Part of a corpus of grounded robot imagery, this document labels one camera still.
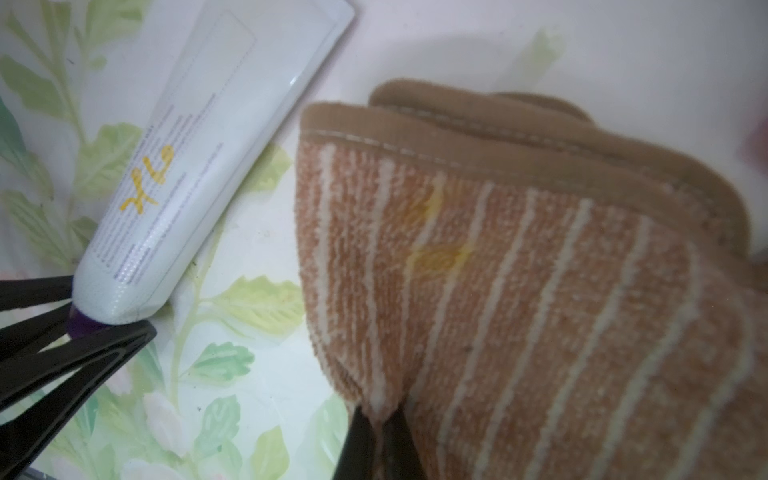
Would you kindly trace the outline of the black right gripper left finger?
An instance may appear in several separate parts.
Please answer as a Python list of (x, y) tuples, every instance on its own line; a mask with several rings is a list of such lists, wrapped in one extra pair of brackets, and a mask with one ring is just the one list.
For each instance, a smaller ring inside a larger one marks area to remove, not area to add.
[(371, 480), (376, 434), (360, 406), (356, 407), (343, 444), (333, 480)]

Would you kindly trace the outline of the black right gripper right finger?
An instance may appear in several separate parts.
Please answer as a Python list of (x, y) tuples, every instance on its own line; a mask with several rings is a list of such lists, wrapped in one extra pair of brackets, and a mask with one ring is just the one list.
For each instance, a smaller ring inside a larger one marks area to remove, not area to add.
[(402, 407), (399, 407), (383, 424), (382, 442), (382, 462), (385, 479), (426, 479)]

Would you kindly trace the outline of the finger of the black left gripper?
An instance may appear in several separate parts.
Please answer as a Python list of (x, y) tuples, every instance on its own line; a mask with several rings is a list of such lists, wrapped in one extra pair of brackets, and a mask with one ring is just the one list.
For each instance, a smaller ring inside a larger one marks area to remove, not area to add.
[(1, 410), (60, 383), (1, 424), (1, 477), (16, 479), (105, 381), (156, 336), (147, 321), (91, 332), (58, 347), (63, 324), (24, 321), (1, 330)]
[(28, 315), (1, 328), (1, 361), (39, 352), (65, 333), (73, 276), (1, 281), (1, 311)]

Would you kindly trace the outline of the brown striped towel cloth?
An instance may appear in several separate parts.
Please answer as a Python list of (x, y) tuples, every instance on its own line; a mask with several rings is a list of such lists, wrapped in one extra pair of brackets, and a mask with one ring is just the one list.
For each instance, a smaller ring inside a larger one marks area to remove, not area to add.
[(763, 479), (767, 268), (733, 186), (552, 97), (415, 80), (300, 121), (306, 321), (430, 479)]

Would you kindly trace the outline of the white tube purple cap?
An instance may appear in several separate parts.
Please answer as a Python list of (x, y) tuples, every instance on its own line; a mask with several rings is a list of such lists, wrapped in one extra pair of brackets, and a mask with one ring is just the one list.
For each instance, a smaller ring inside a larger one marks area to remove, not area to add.
[(350, 25), (344, 1), (208, 1), (73, 279), (81, 337), (154, 315)]

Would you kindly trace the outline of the white tube red cap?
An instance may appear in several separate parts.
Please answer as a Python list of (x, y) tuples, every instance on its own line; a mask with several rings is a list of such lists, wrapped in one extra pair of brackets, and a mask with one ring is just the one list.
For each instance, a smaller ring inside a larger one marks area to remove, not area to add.
[(748, 135), (743, 147), (743, 156), (746, 161), (767, 174), (768, 167), (768, 119), (759, 122), (755, 129)]

